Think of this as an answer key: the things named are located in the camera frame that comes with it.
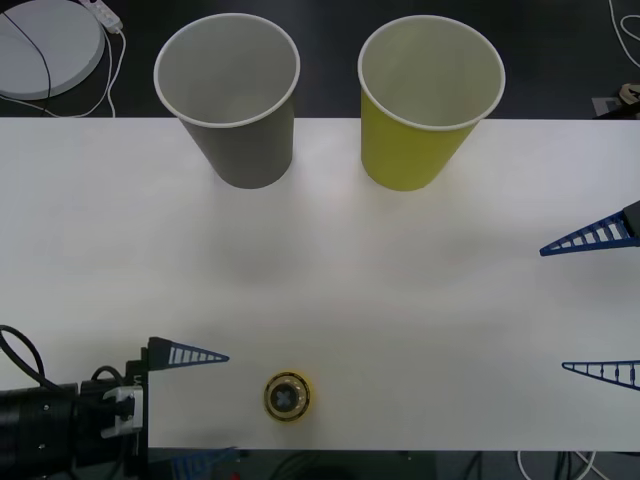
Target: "white cable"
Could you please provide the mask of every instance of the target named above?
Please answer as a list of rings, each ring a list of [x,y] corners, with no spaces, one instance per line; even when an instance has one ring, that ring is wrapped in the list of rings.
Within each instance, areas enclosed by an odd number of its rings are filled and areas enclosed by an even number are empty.
[[[525,480],[531,480],[531,477],[527,475],[527,472],[524,471],[524,466],[522,465],[522,452],[518,450],[516,454],[516,459],[518,460],[518,467],[520,468],[520,473],[525,478]]]
[[[616,31],[616,35],[618,36],[618,41],[620,42],[620,45],[622,45],[622,49],[624,50],[624,53],[627,54],[627,57],[629,57],[629,60],[631,60],[634,65],[638,68],[640,68],[640,63],[638,63],[635,58],[633,58],[631,56],[631,54],[629,53],[629,50],[627,50],[627,46],[624,44],[624,42],[622,41],[622,35],[620,35],[620,30],[618,30],[618,23],[616,22],[616,16],[613,13],[613,0],[609,0],[609,10],[611,10],[611,23],[613,23],[613,29]],[[624,21],[629,19],[629,18],[640,18],[640,15],[627,15],[626,17],[624,17],[622,20],[620,20],[620,26],[622,27],[622,29],[624,30],[624,32],[629,35],[631,38],[633,38],[634,40],[638,40],[640,42],[640,37],[634,35],[633,33],[631,33],[629,30],[627,30],[627,28],[624,26]]]
[[[122,58],[124,57],[124,49],[126,46],[126,41],[124,39],[124,34],[118,30],[118,33],[122,36],[122,51],[120,52],[120,59],[118,60],[118,66],[116,69],[116,72],[113,76],[113,78],[111,78],[111,70],[113,68],[113,54],[111,51],[111,41],[109,40],[109,35],[107,34],[106,30],[102,30],[102,33],[104,35],[105,40],[107,41],[107,51],[109,53],[109,72],[107,74],[107,84],[105,86],[104,92],[102,92],[102,96],[100,97],[100,100],[98,100],[98,103],[96,103],[91,110],[89,110],[88,112],[85,113],[81,113],[79,115],[56,115],[55,113],[49,111],[49,110],[45,110],[44,112],[51,115],[52,117],[55,118],[82,118],[82,117],[86,117],[87,115],[90,115],[93,113],[93,111],[98,108],[100,106],[100,104],[102,103],[102,101],[104,100],[104,97],[108,97],[109,100],[109,105],[111,107],[111,116],[115,118],[116,116],[116,110],[115,107],[113,106],[113,102],[111,100],[111,87],[113,87],[113,84],[116,80],[116,77],[118,76],[118,73],[120,71],[120,65],[122,64]],[[9,98],[9,97],[5,97],[4,95],[0,95],[0,98],[2,100],[6,100],[7,102],[13,102],[13,103],[19,103],[20,105],[24,105],[25,107],[31,107],[31,108],[35,108],[37,110],[42,110],[41,107],[38,107],[37,105],[33,105],[31,103],[28,102],[23,102],[22,100],[16,100],[15,98]]]
[[[575,454],[578,455],[584,463],[589,463],[589,460],[587,460],[587,458],[584,455],[582,455],[580,452],[575,452]],[[598,470],[595,465],[591,465],[591,470],[593,470],[593,473],[598,475],[602,480],[610,480],[609,477],[607,477],[604,473]]]
[[[587,466],[582,471],[582,473],[577,478],[574,479],[574,480],[582,480],[584,477],[587,476],[587,474],[592,468],[594,472],[596,471],[595,468],[593,467],[593,461],[596,459],[596,452],[591,453],[591,457],[589,457],[589,460],[584,458],[581,453],[579,452],[576,452],[576,453],[580,456],[580,458],[582,458],[587,463]],[[519,450],[518,453],[516,453],[516,459],[518,460],[518,468],[520,468],[520,473],[522,474],[522,476],[525,478],[525,480],[531,480],[531,477],[527,475],[527,472],[525,472],[524,466],[522,465],[522,451]]]
[[[107,100],[109,100],[109,105],[111,106],[111,116],[116,118],[116,107],[113,106],[113,101],[111,100],[111,89],[113,88],[113,84],[116,83],[116,79],[118,78],[118,74],[120,73],[120,66],[122,65],[122,59],[124,58],[124,51],[127,49],[127,38],[122,33],[122,30],[116,30],[118,35],[122,37],[122,51],[120,52],[120,59],[118,60],[118,66],[116,67],[116,71],[113,74],[113,78],[111,79],[111,83],[107,87]]]

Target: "power strip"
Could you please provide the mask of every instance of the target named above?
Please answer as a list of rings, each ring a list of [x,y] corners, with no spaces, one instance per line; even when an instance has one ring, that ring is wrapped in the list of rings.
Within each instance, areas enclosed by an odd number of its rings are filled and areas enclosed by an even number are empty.
[[[98,19],[109,33],[117,33],[122,30],[122,20],[102,0],[78,1]]]

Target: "cable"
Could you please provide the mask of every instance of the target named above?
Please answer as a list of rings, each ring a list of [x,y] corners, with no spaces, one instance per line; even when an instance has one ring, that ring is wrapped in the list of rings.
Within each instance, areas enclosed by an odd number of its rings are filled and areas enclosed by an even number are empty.
[[[33,368],[31,368],[31,366],[27,364],[22,358],[20,358],[20,356],[13,350],[13,348],[11,348],[11,346],[4,338],[2,332],[10,333],[18,338],[22,343],[24,343],[24,345],[29,349],[29,351],[35,358],[36,365],[38,367],[37,372]],[[38,382],[41,387],[46,388],[50,392],[57,393],[70,402],[79,403],[94,410],[107,411],[109,413],[113,413],[114,415],[128,415],[128,412],[124,410],[126,408],[124,405],[101,404],[85,400],[77,395],[67,392],[59,385],[56,385],[52,381],[48,380],[44,373],[44,364],[42,363],[42,358],[40,357],[40,353],[36,349],[35,345],[33,345],[33,343],[31,343],[31,341],[23,333],[19,332],[15,328],[8,325],[0,325],[0,349],[2,349],[5,355],[9,357],[9,360],[11,360],[16,367],[22,370],[30,378]]]
[[[575,452],[576,455],[578,455],[578,457],[580,457],[580,460],[582,460],[584,463],[589,463],[589,460],[587,460],[587,458],[582,455],[580,452]],[[593,463],[591,464],[591,470],[593,470],[593,473],[595,473],[596,475],[598,475],[600,478],[602,478],[602,480],[610,480],[604,473],[602,473],[600,470],[598,470]]]
[[[86,117],[87,115],[90,115],[94,112],[94,110],[96,108],[98,108],[105,97],[108,97],[109,100],[109,106],[111,108],[111,117],[115,118],[116,117],[116,109],[115,106],[113,105],[113,101],[111,100],[111,88],[113,87],[113,84],[116,81],[116,78],[118,77],[118,73],[120,73],[120,66],[122,64],[122,59],[124,58],[124,51],[126,48],[126,40],[125,40],[125,36],[124,33],[121,30],[118,30],[118,33],[122,36],[122,51],[120,52],[120,58],[118,60],[118,64],[117,64],[117,68],[116,68],[116,72],[113,75],[113,78],[111,78],[111,71],[113,68],[113,53],[112,53],[112,48],[111,48],[111,41],[109,40],[109,35],[107,34],[107,31],[105,29],[102,30],[102,33],[104,35],[105,40],[107,41],[107,52],[109,53],[109,73],[107,75],[107,84],[104,88],[104,91],[102,92],[102,96],[100,97],[100,100],[98,100],[98,103],[96,103],[91,110],[89,110],[88,112],[85,113],[81,113],[78,115],[57,115],[49,110],[47,110],[46,108],[43,110],[44,113],[51,115],[52,117],[55,118],[82,118],[82,117]],[[31,108],[37,108],[38,110],[41,110],[40,107],[38,107],[37,105],[33,105],[32,103],[28,103],[28,102],[24,102],[22,100],[17,100],[15,98],[10,98],[10,97],[5,97],[4,95],[0,95],[0,98],[2,100],[6,100],[8,102],[13,102],[13,103],[18,103],[20,105],[24,105],[25,107],[31,107]]]
[[[113,78],[111,79],[111,83],[107,87],[107,100],[109,101],[109,106],[111,106],[111,116],[116,118],[116,107],[113,106],[113,101],[111,100],[111,89],[113,88],[113,84],[116,83],[116,79],[118,78],[118,74],[120,73],[120,66],[122,65],[122,59],[124,58],[124,51],[127,49],[127,39],[122,33],[122,30],[116,30],[116,33],[122,37],[122,51],[120,52],[120,59],[118,60],[118,66],[116,67],[116,71],[113,74]]]
[[[629,50],[627,50],[627,46],[624,44],[624,41],[622,40],[622,35],[620,35],[620,30],[618,30],[618,24],[616,22],[616,16],[615,13],[613,12],[613,0],[609,0],[609,10],[611,11],[611,23],[613,23],[613,29],[616,32],[616,35],[618,37],[618,41],[620,42],[620,45],[622,45],[622,49],[624,50],[624,53],[627,54],[627,57],[629,57],[629,60],[631,60],[634,65],[638,68],[640,68],[640,63],[638,63],[629,53]],[[624,26],[624,21],[629,19],[629,18],[640,18],[640,15],[627,15],[626,17],[623,17],[622,20],[620,20],[620,27],[622,27],[622,30],[624,30],[624,32],[629,35],[631,38],[638,40],[640,42],[640,37],[634,35],[633,33],[631,33],[629,30],[627,30],[627,27]]]
[[[587,474],[591,469],[593,469],[594,472],[596,471],[595,468],[593,467],[593,461],[596,459],[596,452],[591,453],[591,457],[589,457],[589,460],[584,458],[581,453],[579,452],[575,452],[575,453],[587,464],[586,468],[582,471],[582,473],[574,479],[574,480],[582,480],[584,477],[587,476]],[[524,466],[522,465],[521,450],[519,450],[516,453],[516,460],[518,461],[518,468],[520,469],[520,473],[522,474],[522,476],[525,478],[525,480],[531,480],[531,477],[527,474],[527,472],[524,469]]]
[[[14,22],[11,17],[9,15],[7,15],[5,12],[2,12],[2,14],[7,18],[7,20],[9,20],[14,27],[16,27],[20,33],[22,33],[22,35],[24,35],[24,37],[29,40],[29,42],[31,42],[31,45],[33,45],[33,48],[36,49],[36,51],[40,54],[40,58],[42,58],[42,63],[44,64],[44,68],[47,71],[47,98],[45,98],[44,100],[44,105],[42,106],[42,109],[40,110],[40,116],[42,117],[44,115],[44,113],[47,111],[47,106],[49,106],[49,99],[51,98],[51,72],[49,72],[49,65],[47,64],[47,60],[44,58],[44,55],[42,54],[42,51],[38,48],[38,46],[35,44],[35,42],[33,40],[31,40],[31,37],[29,37],[29,35],[27,35],[26,33],[24,33],[24,30],[22,30],[18,24],[16,22]]]
[[[313,452],[309,452],[309,451],[302,451],[302,452],[298,452],[298,453],[294,453],[293,455],[288,456],[287,458],[285,458],[273,471],[273,473],[269,476],[269,480],[278,480],[280,478],[285,479],[285,478],[290,478],[291,474],[294,472],[295,469],[303,466],[303,468],[310,468],[311,466],[313,466],[313,464],[315,463],[316,459],[318,458],[318,454],[315,453],[313,455],[311,455]],[[288,470],[285,471],[285,467],[290,467],[292,465],[294,465],[294,460],[300,460],[303,457],[307,457],[311,455],[310,459],[306,459],[304,458],[304,461],[299,461],[295,463],[295,466],[293,466],[293,468],[289,468]]]
[[[482,452],[477,452],[471,457],[467,468],[464,469],[460,478],[462,480],[468,480],[476,465],[478,465],[478,478],[482,478]]]
[[[120,375],[120,372],[118,372],[115,368],[109,365],[103,365],[102,367],[98,368],[95,372],[93,372],[93,375],[91,375],[91,380],[94,380],[94,381],[98,380],[98,377],[102,372],[110,373],[119,386],[124,385],[124,378],[122,377],[122,375]]]
[[[111,467],[111,470],[109,470],[109,473],[107,473],[107,475],[104,477],[104,480],[112,480],[113,477],[116,476],[116,474],[118,473],[118,470],[120,470],[120,467],[124,462],[124,457],[127,454],[127,448],[129,448],[129,437],[124,437],[122,439],[122,443],[120,444],[120,451],[118,452],[118,458],[116,459],[115,463]]]
[[[567,452],[558,452],[558,458],[556,460],[556,471],[553,475],[554,480],[560,480],[560,474],[564,468],[564,462],[567,457]]]
[[[571,452],[567,452],[567,477],[565,480],[571,480],[571,475],[573,474],[573,465],[571,460]]]

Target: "cup rim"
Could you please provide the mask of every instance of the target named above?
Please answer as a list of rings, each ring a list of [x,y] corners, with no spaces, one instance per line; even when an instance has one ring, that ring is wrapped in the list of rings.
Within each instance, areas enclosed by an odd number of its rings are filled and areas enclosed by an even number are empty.
[[[291,81],[291,86],[286,91],[284,96],[280,100],[278,100],[278,102],[276,102],[272,107],[270,107],[269,109],[265,110],[264,112],[262,112],[262,113],[260,113],[258,115],[255,115],[255,116],[253,116],[251,118],[248,118],[248,119],[245,119],[245,120],[240,120],[240,121],[237,121],[237,122],[230,122],[230,123],[203,122],[202,120],[196,120],[195,118],[191,118],[191,117],[185,115],[184,113],[179,112],[176,108],[173,107],[173,105],[171,105],[171,103],[169,103],[169,101],[165,98],[164,94],[162,93],[162,89],[160,88],[160,84],[159,84],[159,81],[158,81],[158,72],[160,70],[160,63],[162,62],[162,57],[166,53],[167,48],[176,40],[176,38],[178,38],[178,36],[180,36],[184,31],[186,31],[186,30],[188,30],[190,28],[193,28],[198,23],[210,21],[210,20],[212,20],[214,18],[221,18],[221,17],[250,18],[252,20],[257,20],[259,22],[262,22],[262,23],[264,23],[266,25],[269,25],[270,27],[276,29],[287,40],[287,42],[291,46],[291,49],[293,50],[293,55],[294,55],[295,60],[296,60],[296,71],[295,71],[295,74],[293,76],[293,80]],[[158,56],[156,57],[156,62],[155,62],[155,65],[153,67],[153,85],[155,86],[156,94],[158,95],[158,98],[160,99],[162,104],[172,114],[174,114],[176,117],[178,117],[180,120],[183,120],[183,121],[185,121],[187,123],[190,123],[192,125],[197,125],[199,127],[206,127],[206,128],[235,128],[235,127],[242,127],[244,125],[249,125],[251,123],[255,123],[258,120],[262,120],[263,118],[265,118],[265,117],[271,115],[273,112],[275,112],[278,108],[280,108],[289,99],[289,97],[291,97],[291,94],[293,93],[294,89],[296,88],[296,85],[298,84],[298,79],[299,78],[300,78],[300,54],[298,53],[298,48],[296,47],[296,44],[294,43],[293,39],[279,25],[276,25],[275,23],[273,23],[270,20],[267,20],[266,18],[258,17],[257,15],[250,15],[248,13],[220,13],[220,14],[217,14],[217,15],[209,15],[207,17],[199,18],[198,20],[195,20],[195,21],[193,21],[191,23],[188,23],[187,25],[182,27],[180,30],[178,30],[176,33],[174,33],[169,38],[169,40],[167,40],[165,42],[165,44],[162,46],[162,49],[160,50],[160,53],[158,53]]]
[[[422,125],[420,123],[415,123],[412,122],[410,120],[407,120],[405,118],[400,117],[399,115],[396,115],[395,113],[391,112],[390,110],[388,110],[387,108],[383,107],[382,104],[380,104],[380,102],[378,102],[378,100],[376,100],[376,98],[373,96],[373,94],[369,91],[369,87],[367,87],[367,83],[364,80],[364,74],[362,73],[362,61],[364,59],[364,54],[367,51],[367,47],[369,46],[369,43],[371,43],[371,41],[377,37],[378,35],[380,35],[382,32],[384,32],[386,29],[397,25],[399,23],[404,23],[410,20],[414,20],[416,18],[419,19],[429,19],[429,20],[436,20],[436,21],[442,21],[442,22],[446,22],[446,23],[453,23],[459,27],[464,28],[465,30],[468,30],[469,32],[471,32],[473,35],[475,35],[480,41],[482,41],[487,47],[489,47],[489,50],[495,55],[496,60],[498,61],[498,66],[500,68],[500,88],[498,91],[498,94],[496,95],[495,100],[493,101],[493,103],[489,106],[489,108],[487,108],[484,112],[482,112],[480,115],[478,115],[475,118],[472,118],[471,120],[467,120],[466,122],[462,122],[462,123],[458,123],[455,125]],[[388,117],[403,123],[404,125],[407,125],[409,127],[413,127],[413,128],[417,128],[419,130],[426,130],[426,131],[437,131],[437,132],[447,132],[447,131],[452,131],[452,130],[460,130],[462,128],[466,128],[466,127],[470,127],[472,125],[475,125],[476,123],[478,123],[480,120],[482,120],[483,118],[486,118],[491,112],[493,112],[493,110],[495,110],[495,108],[498,106],[498,103],[500,103],[500,100],[502,99],[502,95],[504,94],[504,89],[505,89],[505,84],[506,84],[506,74],[505,74],[505,70],[504,70],[504,64],[502,62],[502,58],[500,58],[500,54],[498,53],[498,51],[496,50],[496,48],[492,45],[492,43],[487,40],[487,38],[482,35],[480,32],[478,32],[476,29],[471,28],[469,25],[459,22],[457,20],[453,20],[451,18],[447,18],[447,17],[440,17],[438,15],[410,15],[408,17],[402,17],[402,18],[398,18],[396,20],[393,20],[389,23],[386,23],[384,25],[382,25],[380,28],[378,28],[375,32],[373,32],[369,38],[367,38],[367,41],[364,42],[364,45],[362,46],[362,49],[360,50],[360,55],[358,57],[358,78],[360,79],[360,86],[362,87],[362,90],[364,91],[364,93],[367,95],[367,97],[369,98],[369,100],[371,101],[371,103],[373,103],[382,113],[384,113],[385,115],[387,115]]]

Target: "gray paper cup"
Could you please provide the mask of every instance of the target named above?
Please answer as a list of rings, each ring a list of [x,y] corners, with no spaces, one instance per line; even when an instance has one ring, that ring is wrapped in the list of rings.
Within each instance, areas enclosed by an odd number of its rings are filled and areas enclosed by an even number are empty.
[[[264,18],[213,15],[176,32],[156,59],[153,81],[227,183],[260,188],[278,180],[293,153],[292,93],[300,56]]]

